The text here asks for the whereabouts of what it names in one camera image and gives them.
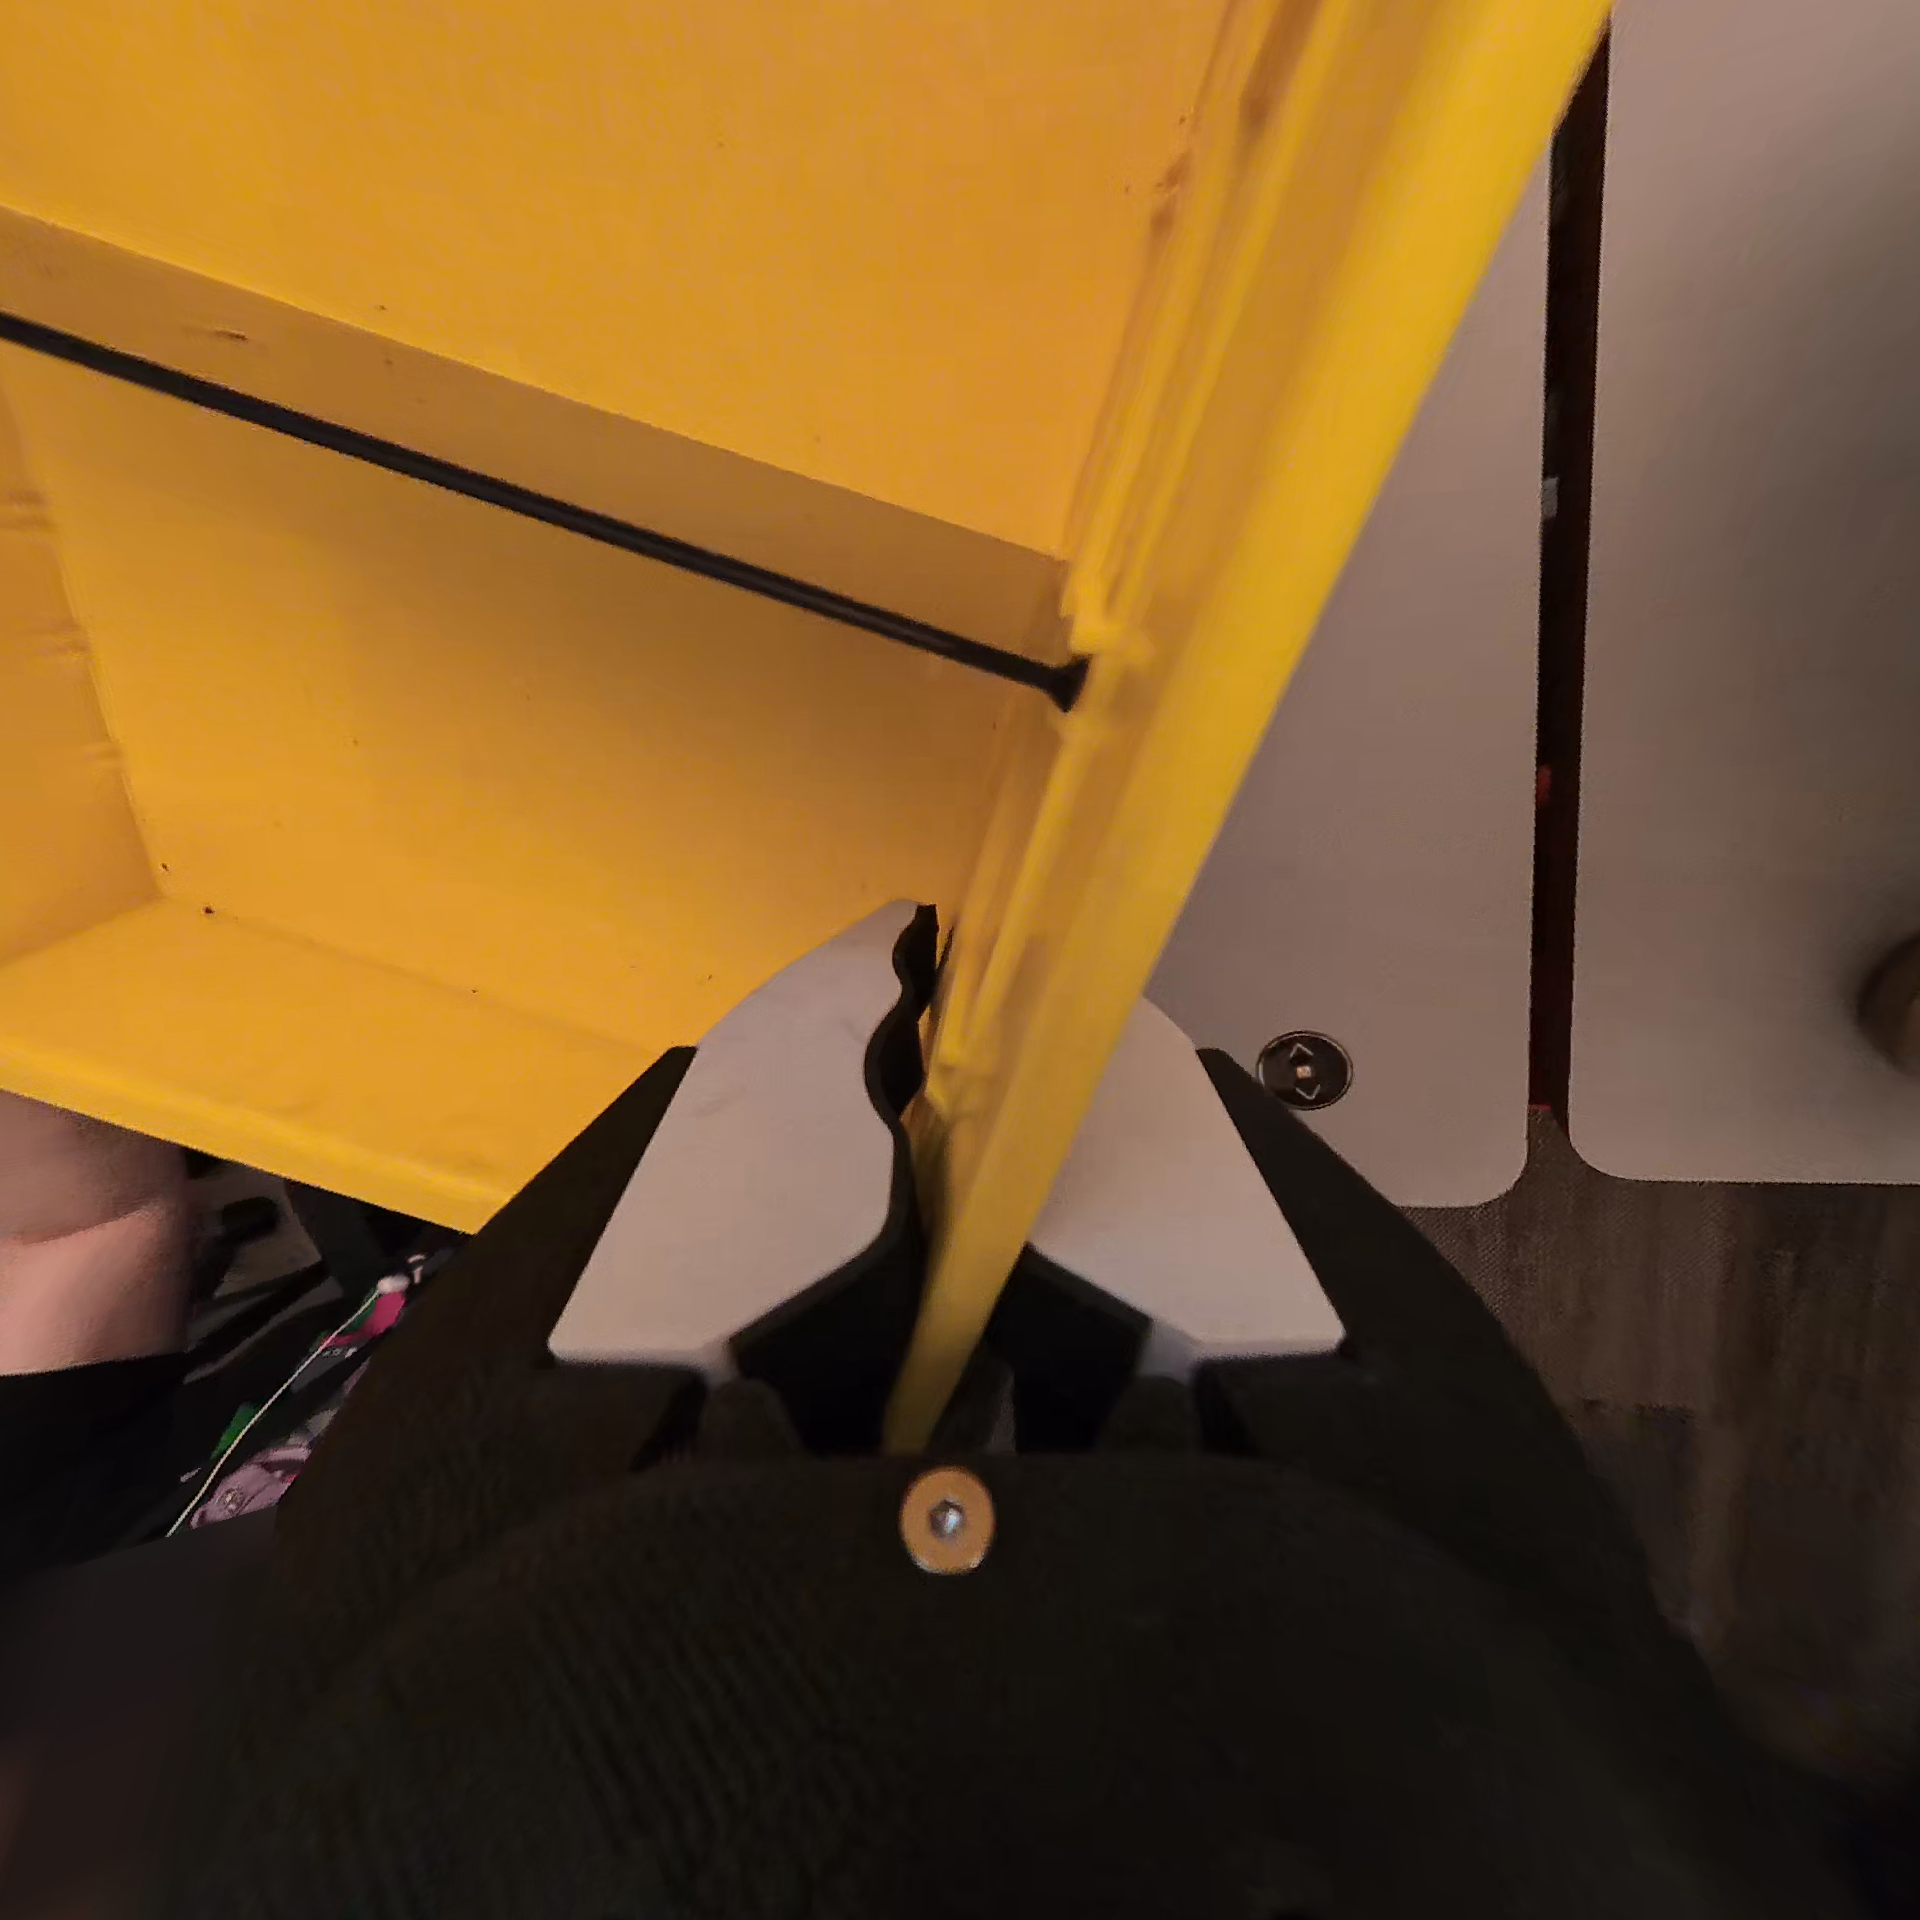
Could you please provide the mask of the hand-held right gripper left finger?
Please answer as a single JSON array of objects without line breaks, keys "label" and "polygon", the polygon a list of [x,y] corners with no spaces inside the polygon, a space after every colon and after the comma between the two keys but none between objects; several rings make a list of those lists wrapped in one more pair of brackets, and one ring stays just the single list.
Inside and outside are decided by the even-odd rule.
[{"label": "hand-held right gripper left finger", "polygon": [[693,1049],[548,1338],[564,1364],[731,1374],[737,1340],[914,1213],[905,1117],[939,957],[892,900],[766,978]]}]

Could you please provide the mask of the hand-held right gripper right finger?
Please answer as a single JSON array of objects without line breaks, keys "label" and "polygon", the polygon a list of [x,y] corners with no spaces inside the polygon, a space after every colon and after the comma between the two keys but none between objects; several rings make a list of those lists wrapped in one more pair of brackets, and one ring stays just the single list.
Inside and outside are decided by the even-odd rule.
[{"label": "hand-held right gripper right finger", "polygon": [[1033,1229],[1142,1317],[1139,1376],[1334,1353],[1347,1334],[1198,1049],[1140,998]]}]

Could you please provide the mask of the yellow plastic storage bin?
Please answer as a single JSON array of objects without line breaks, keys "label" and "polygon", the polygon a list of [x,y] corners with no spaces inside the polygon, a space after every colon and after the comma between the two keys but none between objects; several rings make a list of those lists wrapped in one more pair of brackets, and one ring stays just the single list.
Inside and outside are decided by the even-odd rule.
[{"label": "yellow plastic storage bin", "polygon": [[949,926],[931,1436],[1612,5],[4,5],[4,1089],[479,1228]]}]

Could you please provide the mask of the person's left forearm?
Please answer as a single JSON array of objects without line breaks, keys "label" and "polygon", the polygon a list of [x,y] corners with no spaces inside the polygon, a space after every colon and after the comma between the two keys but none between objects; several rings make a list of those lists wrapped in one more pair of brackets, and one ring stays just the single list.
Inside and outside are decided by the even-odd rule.
[{"label": "person's left forearm", "polygon": [[196,1204],[179,1145],[3,1094],[3,1374],[179,1353]]}]

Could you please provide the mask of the round desk control button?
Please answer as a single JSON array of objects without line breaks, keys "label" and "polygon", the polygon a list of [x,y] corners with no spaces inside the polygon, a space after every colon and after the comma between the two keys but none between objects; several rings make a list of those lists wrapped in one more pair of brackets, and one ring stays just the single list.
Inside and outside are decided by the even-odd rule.
[{"label": "round desk control button", "polygon": [[1295,1113],[1318,1113],[1354,1091],[1354,1057],[1321,1032],[1295,1029],[1260,1049],[1254,1080]]}]

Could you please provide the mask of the person's floral pants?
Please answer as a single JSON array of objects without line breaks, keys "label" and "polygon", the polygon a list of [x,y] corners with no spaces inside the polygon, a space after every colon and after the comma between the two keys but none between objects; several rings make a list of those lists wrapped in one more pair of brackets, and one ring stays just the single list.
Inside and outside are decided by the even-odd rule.
[{"label": "person's floral pants", "polygon": [[284,1499],[377,1347],[466,1243],[324,1189],[279,1185],[271,1200],[310,1258],[198,1310],[146,1544]]}]

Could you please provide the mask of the black bin divider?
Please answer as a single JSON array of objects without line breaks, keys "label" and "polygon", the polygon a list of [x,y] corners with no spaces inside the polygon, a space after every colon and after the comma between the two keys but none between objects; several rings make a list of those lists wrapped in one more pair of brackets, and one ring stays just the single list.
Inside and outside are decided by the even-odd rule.
[{"label": "black bin divider", "polygon": [[466,499],[494,512],[540,524],[564,537],[646,561],[778,609],[818,618],[837,629],[873,635],[893,648],[965,667],[1001,683],[1030,688],[1047,697],[1059,713],[1069,713],[1089,683],[1089,661],[1083,657],[1069,657],[1059,662],[1023,657],[925,620],[859,602],[820,584],[809,584],[793,574],[514,484],[501,476],[449,462],[427,451],[375,436],[347,422],[334,422],[286,403],[242,394],[218,380],[169,369],[138,353],[93,342],[62,328],[25,320],[11,310],[3,315],[3,340],[45,362],[57,362],[142,394],[190,404],[203,413],[391,473],[412,484]]}]

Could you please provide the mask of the person's black shirt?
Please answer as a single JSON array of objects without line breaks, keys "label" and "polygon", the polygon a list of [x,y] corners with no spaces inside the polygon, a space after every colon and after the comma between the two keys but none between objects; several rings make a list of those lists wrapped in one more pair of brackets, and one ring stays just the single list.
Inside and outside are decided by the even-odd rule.
[{"label": "person's black shirt", "polygon": [[171,1480],[185,1357],[95,1361],[3,1378],[3,1579],[111,1552]]}]

